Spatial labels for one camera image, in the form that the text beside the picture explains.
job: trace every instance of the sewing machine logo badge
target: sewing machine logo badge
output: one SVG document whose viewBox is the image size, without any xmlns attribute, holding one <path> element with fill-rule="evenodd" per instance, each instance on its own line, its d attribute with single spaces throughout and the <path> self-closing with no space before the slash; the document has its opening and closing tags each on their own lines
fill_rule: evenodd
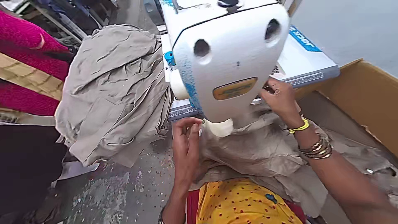
<svg viewBox="0 0 398 224">
<path fill-rule="evenodd" d="M 257 81 L 257 77 L 236 81 L 217 87 L 213 90 L 216 100 L 225 100 L 249 92 Z"/>
</svg>

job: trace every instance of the pink sweater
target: pink sweater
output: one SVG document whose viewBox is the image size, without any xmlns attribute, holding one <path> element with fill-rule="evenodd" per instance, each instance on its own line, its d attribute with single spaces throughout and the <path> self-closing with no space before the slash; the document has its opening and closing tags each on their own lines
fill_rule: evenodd
<svg viewBox="0 0 398 224">
<path fill-rule="evenodd" d="M 65 81 L 69 64 L 46 52 L 69 52 L 39 26 L 0 11 L 0 52 Z M 0 84 L 0 107 L 53 116 L 59 101 L 15 84 Z"/>
</svg>

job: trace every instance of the concrete floor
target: concrete floor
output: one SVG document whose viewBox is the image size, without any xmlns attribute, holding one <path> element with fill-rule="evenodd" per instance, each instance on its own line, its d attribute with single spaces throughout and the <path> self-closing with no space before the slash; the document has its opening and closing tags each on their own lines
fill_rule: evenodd
<svg viewBox="0 0 398 224">
<path fill-rule="evenodd" d="M 156 33 L 156 26 L 141 0 L 117 0 L 119 9 L 111 24 L 131 24 Z M 105 168 L 59 181 L 64 224 L 157 223 L 174 180 L 171 132 L 143 149 L 128 168 L 112 161 Z"/>
</svg>

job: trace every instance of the cardboard flap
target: cardboard flap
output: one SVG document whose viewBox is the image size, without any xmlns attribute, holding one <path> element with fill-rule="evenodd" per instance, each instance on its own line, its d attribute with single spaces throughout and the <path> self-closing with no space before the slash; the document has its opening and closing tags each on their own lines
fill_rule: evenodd
<svg viewBox="0 0 398 224">
<path fill-rule="evenodd" d="M 398 157 L 397 78 L 360 59 L 316 88 Z"/>
</svg>

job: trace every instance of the yellow thread bracelet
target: yellow thread bracelet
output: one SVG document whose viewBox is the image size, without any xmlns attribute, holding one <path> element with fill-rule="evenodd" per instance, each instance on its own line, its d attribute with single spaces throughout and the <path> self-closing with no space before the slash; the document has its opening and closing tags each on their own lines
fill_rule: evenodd
<svg viewBox="0 0 398 224">
<path fill-rule="evenodd" d="M 307 119 L 305 119 L 303 116 L 301 116 L 301 119 L 304 121 L 304 125 L 299 127 L 299 128 L 288 129 L 290 134 L 294 134 L 296 131 L 305 130 L 305 129 L 307 129 L 310 126 L 310 124 L 309 124 Z"/>
</svg>

